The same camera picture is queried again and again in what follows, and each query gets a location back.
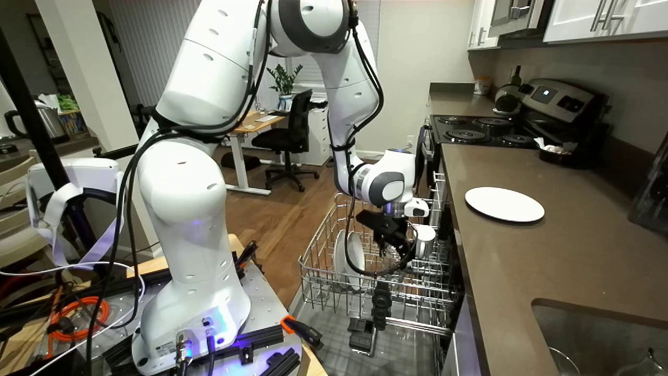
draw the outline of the office chair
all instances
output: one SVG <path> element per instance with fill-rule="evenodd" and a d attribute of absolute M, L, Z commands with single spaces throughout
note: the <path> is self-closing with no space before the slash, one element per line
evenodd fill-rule
<path fill-rule="evenodd" d="M 265 134 L 253 137 L 253 147 L 271 148 L 274 153 L 283 153 L 282 167 L 266 167 L 265 170 L 265 185 L 271 188 L 275 180 L 287 178 L 297 184 L 298 192 L 305 192 L 305 185 L 298 182 L 297 176 L 312 176 L 319 178 L 318 171 L 298 170 L 290 162 L 290 153 L 305 153 L 308 150 L 308 111 L 323 105 L 311 102 L 311 89 L 301 91 L 293 99 L 293 108 L 287 118 L 287 128 L 275 128 Z"/>

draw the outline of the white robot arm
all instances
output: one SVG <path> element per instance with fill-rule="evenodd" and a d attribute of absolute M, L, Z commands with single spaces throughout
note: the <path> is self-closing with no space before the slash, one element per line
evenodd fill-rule
<path fill-rule="evenodd" d="M 230 347 L 250 314 L 228 245 L 225 182 L 207 143 L 244 118 L 266 52 L 311 52 L 321 67 L 338 190 L 378 206 L 414 199 L 414 154 L 365 165 L 353 150 L 381 89 L 351 0 L 202 0 L 137 150 L 139 192 L 171 272 L 133 339 L 141 373 L 175 368 L 184 343 L 192 360 Z"/>

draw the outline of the wooden floor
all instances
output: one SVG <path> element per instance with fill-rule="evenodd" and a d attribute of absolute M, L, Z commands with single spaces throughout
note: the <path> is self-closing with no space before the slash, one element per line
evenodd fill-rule
<path fill-rule="evenodd" d="M 233 184 L 233 170 L 220 170 L 225 182 Z M 263 170 L 260 165 L 249 171 L 250 185 L 265 185 Z M 228 232 L 236 235 L 242 245 L 250 240 L 258 245 L 257 262 L 285 307 L 301 285 L 297 257 L 306 248 L 335 194 L 334 167 L 305 170 L 319 171 L 319 180 L 301 176 L 305 192 L 298 192 L 287 180 L 275 182 L 268 197 L 228 192 Z"/>

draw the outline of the stovetop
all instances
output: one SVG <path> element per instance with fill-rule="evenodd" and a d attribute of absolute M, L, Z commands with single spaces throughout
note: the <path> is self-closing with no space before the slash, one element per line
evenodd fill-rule
<path fill-rule="evenodd" d="M 435 145 L 535 148 L 533 135 L 512 118 L 431 118 Z"/>

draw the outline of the dish rack basket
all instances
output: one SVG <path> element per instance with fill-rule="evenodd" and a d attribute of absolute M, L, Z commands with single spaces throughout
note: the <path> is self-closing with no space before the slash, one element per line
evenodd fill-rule
<path fill-rule="evenodd" d="M 397 266 L 397 254 L 381 254 L 373 242 L 373 232 L 361 226 L 354 216 L 372 208 L 353 203 L 351 197 L 335 194 L 330 210 L 314 230 L 308 246 L 298 257 L 301 267 L 301 306 L 335 315 L 373 317 L 373 292 L 379 285 L 390 290 L 387 325 L 408 327 L 426 335 L 449 335 L 450 311 L 456 307 L 462 292 L 449 285 L 449 245 L 431 240 L 430 250 L 422 260 L 408 262 L 407 267 L 381 275 L 361 275 L 351 269 L 334 272 L 334 242 L 338 232 L 351 226 L 362 245 L 365 269 L 387 269 Z"/>

